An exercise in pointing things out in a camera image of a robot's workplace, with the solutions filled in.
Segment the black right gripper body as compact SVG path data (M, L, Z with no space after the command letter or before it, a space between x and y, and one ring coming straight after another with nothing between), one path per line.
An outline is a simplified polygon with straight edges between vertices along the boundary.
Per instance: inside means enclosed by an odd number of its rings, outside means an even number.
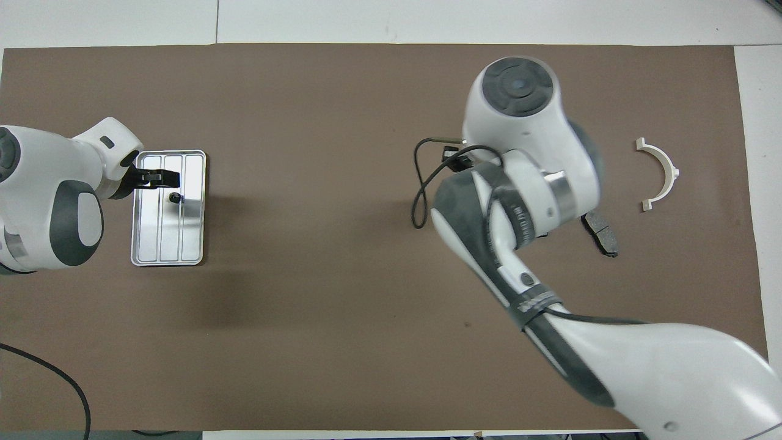
M463 172L474 167L474 163L469 155L461 154L461 148L455 145L445 145L442 148L442 162L452 170L453 173Z

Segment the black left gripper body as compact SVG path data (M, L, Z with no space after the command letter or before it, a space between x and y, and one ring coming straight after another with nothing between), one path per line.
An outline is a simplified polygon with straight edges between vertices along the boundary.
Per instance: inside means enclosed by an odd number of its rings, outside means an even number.
M114 200L126 198L134 190L146 188L142 173L134 165L134 161L139 154L140 152L131 152L120 162L120 166L125 170L125 174L120 179L120 183L114 192Z

